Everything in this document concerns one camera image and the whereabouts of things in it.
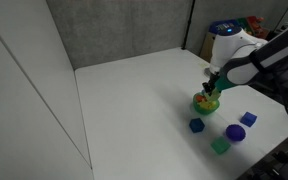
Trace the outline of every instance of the white robot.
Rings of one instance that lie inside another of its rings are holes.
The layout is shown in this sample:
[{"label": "white robot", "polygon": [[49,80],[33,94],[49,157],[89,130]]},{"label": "white robot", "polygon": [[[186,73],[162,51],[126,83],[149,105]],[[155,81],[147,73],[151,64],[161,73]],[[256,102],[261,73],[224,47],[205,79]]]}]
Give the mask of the white robot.
[{"label": "white robot", "polygon": [[269,42],[239,27],[227,28],[216,36],[212,54],[210,80],[203,83],[209,98],[218,99],[222,90],[268,78],[278,87],[288,114],[288,98],[280,83],[281,74],[288,71],[288,28]]}]

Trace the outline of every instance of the green bowl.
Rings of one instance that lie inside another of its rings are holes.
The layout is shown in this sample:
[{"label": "green bowl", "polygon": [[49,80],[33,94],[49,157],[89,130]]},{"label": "green bowl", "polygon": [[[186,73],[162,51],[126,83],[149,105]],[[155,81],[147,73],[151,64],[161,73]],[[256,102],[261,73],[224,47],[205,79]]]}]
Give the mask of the green bowl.
[{"label": "green bowl", "polygon": [[212,112],[216,111],[216,109],[218,107],[220,107],[220,102],[218,100],[215,101],[216,105],[214,108],[212,109],[204,109],[202,108],[198,102],[196,101],[196,96],[197,95],[203,95],[202,93],[196,93],[193,97],[193,105],[194,105],[194,109],[196,112],[200,113],[200,114],[203,114],[203,115],[207,115],[207,114],[211,114]]}]

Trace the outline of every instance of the gray wall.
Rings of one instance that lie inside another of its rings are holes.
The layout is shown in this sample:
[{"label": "gray wall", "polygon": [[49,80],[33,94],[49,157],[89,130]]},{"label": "gray wall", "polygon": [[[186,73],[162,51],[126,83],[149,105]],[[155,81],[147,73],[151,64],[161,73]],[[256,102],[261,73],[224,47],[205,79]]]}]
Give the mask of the gray wall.
[{"label": "gray wall", "polygon": [[[179,47],[192,0],[47,0],[74,69]],[[187,47],[212,21],[262,16],[274,28],[288,0],[196,0]]]}]

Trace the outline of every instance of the white tabletop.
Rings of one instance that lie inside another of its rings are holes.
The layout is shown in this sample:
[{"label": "white tabletop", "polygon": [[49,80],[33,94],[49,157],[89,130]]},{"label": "white tabletop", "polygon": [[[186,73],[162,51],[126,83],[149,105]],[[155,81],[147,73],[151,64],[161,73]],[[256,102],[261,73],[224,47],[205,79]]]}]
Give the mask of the white tabletop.
[{"label": "white tabletop", "polygon": [[[193,95],[208,81],[208,63],[180,48],[78,69],[95,180],[234,179],[288,136],[283,107],[241,86],[201,117]],[[222,155],[210,143],[249,111],[258,116],[246,139]],[[206,128],[193,134],[191,118]]]}]

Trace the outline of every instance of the small cube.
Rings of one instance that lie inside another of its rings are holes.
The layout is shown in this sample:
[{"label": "small cube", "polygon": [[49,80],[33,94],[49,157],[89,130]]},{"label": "small cube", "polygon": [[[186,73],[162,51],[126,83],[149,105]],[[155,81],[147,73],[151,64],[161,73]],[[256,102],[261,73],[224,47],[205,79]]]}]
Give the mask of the small cube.
[{"label": "small cube", "polygon": [[231,147],[231,144],[221,136],[212,142],[211,147],[216,152],[216,154],[221,155]]},{"label": "small cube", "polygon": [[200,118],[192,119],[190,122],[190,128],[193,131],[193,133],[198,133],[203,131],[205,125],[203,121]]},{"label": "small cube", "polygon": [[245,124],[248,127],[251,127],[255,123],[256,118],[257,116],[255,116],[254,114],[246,112],[241,119],[241,123]]}]

